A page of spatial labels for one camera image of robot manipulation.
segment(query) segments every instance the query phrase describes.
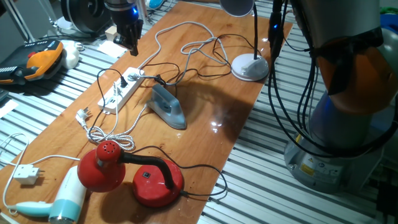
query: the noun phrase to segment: white power strip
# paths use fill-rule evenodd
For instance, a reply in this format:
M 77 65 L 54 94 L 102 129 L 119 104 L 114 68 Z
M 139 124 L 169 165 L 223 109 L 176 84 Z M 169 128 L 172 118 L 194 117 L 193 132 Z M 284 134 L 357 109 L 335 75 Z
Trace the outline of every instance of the white power strip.
M 141 85 L 144 78 L 138 78 L 135 80 L 132 76 L 134 74 L 145 75 L 143 70 L 138 70 L 136 68 L 128 68 L 124 73 L 123 77 L 127 82 L 127 86 L 122 88 L 120 86 L 120 78 L 116 81 L 116 87 L 118 89 L 118 98 L 116 99 L 116 95 L 114 94 L 114 87 L 112 86 L 107 93 L 105 93 L 105 108 L 104 113 L 106 114 L 116 114 L 116 100 L 118 102 L 118 110 L 122 108 L 122 106 L 127 102 L 130 96 L 138 89 L 139 85 Z M 101 109 L 104 106 L 103 99 L 100 99 L 98 102 L 98 106 Z

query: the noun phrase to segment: wooden tabletop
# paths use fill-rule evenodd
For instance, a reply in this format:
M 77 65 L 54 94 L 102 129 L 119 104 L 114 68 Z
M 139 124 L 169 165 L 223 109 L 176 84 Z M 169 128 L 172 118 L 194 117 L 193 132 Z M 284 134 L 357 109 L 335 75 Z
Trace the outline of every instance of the wooden tabletop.
M 139 55 L 129 53 L 121 57 L 113 66 L 120 72 L 128 67 L 138 67 L 148 56 L 157 50 L 155 34 L 167 27 L 184 21 L 196 21 L 206 25 L 215 36 L 221 34 L 241 34 L 253 42 L 254 19 L 252 16 L 231 17 L 227 13 L 209 7 L 198 6 L 187 2 L 179 2 L 139 41 Z M 292 25 L 285 24 L 285 36 Z M 259 18 L 259 50 L 269 60 L 269 44 L 266 41 L 268 20 Z M 183 25 L 159 36 L 162 51 L 151 63 L 173 62 L 185 66 L 187 56 L 180 49 L 188 42 L 206 40 L 210 35 L 206 30 L 193 24 Z M 251 53 L 252 49 L 240 37 L 227 36 L 222 38 L 230 62 L 240 54 Z M 203 48 L 211 54 L 213 44 Z M 225 73 L 229 70 L 220 66 L 202 54 L 192 55 L 189 68 L 197 68 L 204 75 Z M 147 75 L 162 74 L 167 80 L 175 75 L 173 65 L 161 65 L 145 68 Z M 106 72 L 99 80 L 101 87 L 107 91 L 118 75 L 113 71 Z M 162 121 L 152 110 L 147 109 L 138 122 L 131 136 L 137 148 L 148 145 L 162 147 L 172 158 L 182 166 L 194 164 L 211 164 L 219 169 L 224 166 L 233 145 L 251 111 L 253 104 L 263 87 L 265 80 L 260 82 L 243 82 L 233 75 L 221 78 L 200 78 L 195 72 L 188 72 L 178 85 L 178 99 L 187 119 L 188 128 L 176 130 Z M 146 80 L 133 94 L 119 113 L 119 124 L 115 133 L 129 129 L 145 102 L 150 98 L 153 80 Z M 88 126 L 99 108 L 100 92 L 96 83 L 92 84 L 77 98 L 48 128 L 46 128 L 27 148 L 22 160 L 23 164 L 35 161 L 51 154 L 61 154 L 82 158 L 95 145 L 86 138 L 83 128 L 75 120 L 76 112 L 87 106 L 94 115 L 87 121 Z M 114 115 L 99 117 L 97 125 L 110 131 L 115 123 Z M 143 151 L 142 155 L 164 157 L 155 149 Z M 77 162 L 67 159 L 49 159 L 38 164 L 45 172 L 33 187 L 21 187 L 13 180 L 7 193 L 7 203 L 14 205 L 23 201 L 53 202 L 58 188 L 69 168 Z M 168 207 L 151 209 L 139 205 L 131 188 L 131 181 L 139 168 L 128 164 L 124 183 L 116 190 L 104 194 L 93 193 L 87 198 L 80 215 L 79 223 L 196 223 L 206 197 L 180 197 Z M 7 166 L 0 170 L 0 189 L 12 172 L 13 167 Z M 182 170 L 185 179 L 184 189 L 196 194 L 211 193 L 218 173 L 209 168 Z M 8 214 L 4 205 L 1 210 Z M 20 223 L 44 222 L 43 218 L 31 218 L 19 215 Z

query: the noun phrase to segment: red desk lamp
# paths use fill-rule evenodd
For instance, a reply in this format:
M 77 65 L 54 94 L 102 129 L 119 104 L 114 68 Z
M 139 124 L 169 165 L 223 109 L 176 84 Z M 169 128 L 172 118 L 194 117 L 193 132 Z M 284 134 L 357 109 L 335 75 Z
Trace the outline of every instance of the red desk lamp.
M 114 141 L 104 141 L 88 152 L 80 160 L 78 177 L 88 190 L 109 192 L 122 183 L 126 163 L 143 165 L 132 181 L 132 191 L 141 204 L 163 207 L 180 195 L 183 177 L 173 162 L 124 152 Z

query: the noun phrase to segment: slotted metal surface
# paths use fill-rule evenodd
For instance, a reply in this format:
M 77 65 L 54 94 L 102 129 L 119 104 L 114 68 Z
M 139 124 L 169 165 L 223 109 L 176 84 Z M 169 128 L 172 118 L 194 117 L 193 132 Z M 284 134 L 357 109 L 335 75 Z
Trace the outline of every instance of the slotted metal surface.
M 160 10 L 170 4 L 168 0 Z M 201 3 L 220 8 L 219 4 Z M 271 1 L 256 1 L 259 16 L 269 17 Z M 155 12 L 157 22 L 165 12 Z M 293 15 L 287 16 L 293 22 Z M 143 35 L 150 29 L 144 26 Z M 298 26 L 294 24 L 287 40 L 297 49 L 308 47 Z M 9 134 L 24 132 L 33 140 L 73 100 L 94 81 L 101 68 L 115 61 L 88 45 L 81 53 L 79 66 L 61 70 L 52 79 L 30 83 L 25 94 L 11 93 L 9 98 L 19 106 L 0 119 L 0 141 Z M 285 107 L 295 117 L 297 102 L 306 84 L 310 57 L 284 46 L 275 66 L 277 84 Z M 316 85 L 313 109 L 325 91 L 321 78 Z M 273 95 L 277 112 L 290 134 L 295 134 Z M 323 194 L 304 187 L 285 167 L 283 151 L 288 138 L 275 121 L 267 95 L 262 89 L 249 118 L 226 162 L 223 173 L 228 181 L 227 194 L 210 197 L 198 223 L 372 223 L 376 216 L 377 189 L 365 186 L 357 195 Z M 1 158 L 13 159 L 20 153 L 22 142 L 11 142 L 2 148 Z M 221 177 L 214 192 L 224 187 Z

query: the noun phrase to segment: orange device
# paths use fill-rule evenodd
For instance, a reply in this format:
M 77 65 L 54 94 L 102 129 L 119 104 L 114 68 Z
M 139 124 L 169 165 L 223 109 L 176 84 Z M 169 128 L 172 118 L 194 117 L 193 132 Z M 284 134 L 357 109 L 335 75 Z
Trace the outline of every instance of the orange device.
M 0 85 L 51 78 L 61 67 L 63 44 L 41 40 L 18 47 L 0 63 Z

